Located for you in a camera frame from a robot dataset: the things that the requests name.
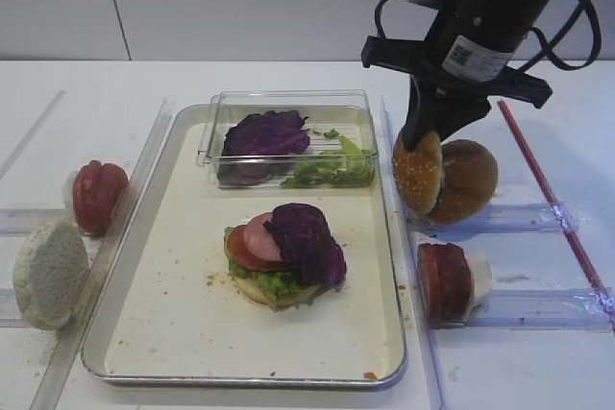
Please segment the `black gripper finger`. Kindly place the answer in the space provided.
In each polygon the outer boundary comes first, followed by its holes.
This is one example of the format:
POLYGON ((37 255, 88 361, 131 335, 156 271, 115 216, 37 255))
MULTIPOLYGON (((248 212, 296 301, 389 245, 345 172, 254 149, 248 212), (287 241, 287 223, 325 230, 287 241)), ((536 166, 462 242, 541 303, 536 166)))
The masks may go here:
POLYGON ((402 142, 407 150, 414 150, 427 133, 434 132, 441 137, 441 112, 436 87, 417 76, 410 76, 408 109, 401 130, 402 142))
POLYGON ((442 113, 439 118, 439 137, 446 140, 464 127, 484 118, 491 110, 486 97, 467 94, 449 94, 439 100, 442 113))

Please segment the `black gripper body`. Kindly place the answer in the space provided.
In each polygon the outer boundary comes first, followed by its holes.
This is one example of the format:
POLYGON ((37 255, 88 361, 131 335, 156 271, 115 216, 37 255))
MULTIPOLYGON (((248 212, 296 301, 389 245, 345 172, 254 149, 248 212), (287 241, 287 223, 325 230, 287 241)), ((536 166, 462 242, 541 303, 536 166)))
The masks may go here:
POLYGON ((440 62, 429 60, 427 43, 392 39, 381 25, 383 7, 374 11, 377 34, 369 36, 361 51, 365 68, 371 66, 417 76, 438 88, 472 96, 504 96, 540 109, 552 96, 546 81, 509 67, 510 55, 459 35, 440 62))

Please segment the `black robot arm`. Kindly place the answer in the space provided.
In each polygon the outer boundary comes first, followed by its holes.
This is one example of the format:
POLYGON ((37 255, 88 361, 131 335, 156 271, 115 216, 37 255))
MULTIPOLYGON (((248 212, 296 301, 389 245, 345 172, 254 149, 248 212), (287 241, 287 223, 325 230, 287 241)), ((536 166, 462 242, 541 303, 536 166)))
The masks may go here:
POLYGON ((421 40, 388 37, 375 7, 376 34, 361 52, 372 65, 409 75, 410 95, 401 131, 414 149, 429 132, 442 139, 485 117, 491 96, 504 96, 540 109, 551 97, 542 79, 509 62, 550 0, 411 0, 436 10, 421 40))

